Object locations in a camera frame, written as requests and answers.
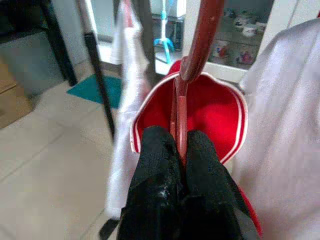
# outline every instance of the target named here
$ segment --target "cardboard box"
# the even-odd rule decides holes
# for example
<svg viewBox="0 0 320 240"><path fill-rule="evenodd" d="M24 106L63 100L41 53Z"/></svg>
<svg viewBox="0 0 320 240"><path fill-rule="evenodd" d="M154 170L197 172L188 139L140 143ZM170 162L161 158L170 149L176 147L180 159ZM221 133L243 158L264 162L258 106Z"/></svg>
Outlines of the cardboard box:
<svg viewBox="0 0 320 240"><path fill-rule="evenodd" d="M0 129L32 111L29 99L0 60Z"/></svg>

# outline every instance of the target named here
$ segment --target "teal mat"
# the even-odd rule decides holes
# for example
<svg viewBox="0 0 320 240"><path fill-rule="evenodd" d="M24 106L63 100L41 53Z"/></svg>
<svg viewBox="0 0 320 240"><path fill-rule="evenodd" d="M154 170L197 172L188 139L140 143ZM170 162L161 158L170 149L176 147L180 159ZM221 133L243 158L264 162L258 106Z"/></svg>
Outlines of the teal mat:
<svg viewBox="0 0 320 240"><path fill-rule="evenodd" d="M106 92L108 94L110 107L117 109L119 107L120 96L122 92L121 79L111 76L104 76L103 80L106 86ZM91 75L84 81L79 82L77 85L66 92L68 94L99 104L103 103L95 75Z"/></svg>

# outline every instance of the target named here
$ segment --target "white trim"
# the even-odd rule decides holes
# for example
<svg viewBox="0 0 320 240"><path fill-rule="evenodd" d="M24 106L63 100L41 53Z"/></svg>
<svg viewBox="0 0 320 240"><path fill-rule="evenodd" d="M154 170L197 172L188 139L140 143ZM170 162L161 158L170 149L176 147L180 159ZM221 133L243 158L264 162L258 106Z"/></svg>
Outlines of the white trim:
<svg viewBox="0 0 320 240"><path fill-rule="evenodd" d="M138 148L138 153L141 151L141 140L140 140L140 136L138 133L138 121L141 115L141 112L145 109L146 105L148 104L149 100L153 97L155 91L163 84L167 83L168 81L174 79L175 77L177 77L179 75L179 73L172 73L170 75L168 75L167 77L165 77L161 82L159 82L152 90L151 92L148 94L148 96L145 98L145 100L143 101L139 111L137 112L137 115L135 117L135 119L132 122L131 125L131 129L130 129L130 143L131 143L131 150L133 152L136 152L136 148L135 148L135 140L134 140L134 133L136 135L136 142L137 142L137 148ZM223 164L225 164L226 162L228 162L229 159L231 159L236 153L238 153L238 151L240 150L240 148L242 147L242 145L245 142L246 136L247 136L247 128L248 128L248 106L246 103L246 100L243 96L243 94L240 92L240 90L238 90L238 88L236 88L234 85L219 80L215 77L213 77L211 74L207 73L207 72L202 72L201 73L202 76L206 76L209 79L211 79L213 82L218 83L219 85L228 87L230 89L232 89L234 92L231 91L232 95L235 97L235 100L237 102L237 106L238 106L238 111L239 111L239 117L238 117L238 126L237 126L237 130L236 130L236 137L235 137L235 141L234 141L234 145L231 148L231 150L223 157L223 159L221 160L221 162L224 162ZM242 110L241 110L241 104L243 105L244 108L244 129L243 129L243 136L239 145L239 139L240 139L240 134L241 134L241 130L242 130Z"/></svg>

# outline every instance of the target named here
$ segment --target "white towel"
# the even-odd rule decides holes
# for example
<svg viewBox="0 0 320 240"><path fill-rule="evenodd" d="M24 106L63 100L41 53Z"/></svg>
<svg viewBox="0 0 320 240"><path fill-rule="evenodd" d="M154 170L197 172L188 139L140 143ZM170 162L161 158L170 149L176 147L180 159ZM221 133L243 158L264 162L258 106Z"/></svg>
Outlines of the white towel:
<svg viewBox="0 0 320 240"><path fill-rule="evenodd" d="M122 63L123 92L116 119L113 160L107 180L105 213L119 219L126 205L131 179L137 167L139 155L130 147L130 127L142 102L150 91L145 75L148 61L141 45L142 27L130 7L133 27L126 27L125 3L119 4L117 26L112 45L111 60Z"/></svg>
<svg viewBox="0 0 320 240"><path fill-rule="evenodd" d="M248 131L232 175L264 239L320 239L320 19L280 32L240 86Z"/></svg>

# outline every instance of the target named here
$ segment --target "cabinet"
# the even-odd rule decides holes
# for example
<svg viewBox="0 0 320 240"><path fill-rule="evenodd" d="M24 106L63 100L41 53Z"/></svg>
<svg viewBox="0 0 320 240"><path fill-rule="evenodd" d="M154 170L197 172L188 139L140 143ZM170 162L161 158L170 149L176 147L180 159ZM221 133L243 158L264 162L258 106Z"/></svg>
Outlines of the cabinet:
<svg viewBox="0 0 320 240"><path fill-rule="evenodd" d="M184 56L188 55L192 44L200 2L186 0ZM241 80L277 33L315 19L320 11L319 0L225 0L224 6L204 71L234 83ZM261 27L258 31L259 23L256 22L266 24L264 32Z"/></svg>

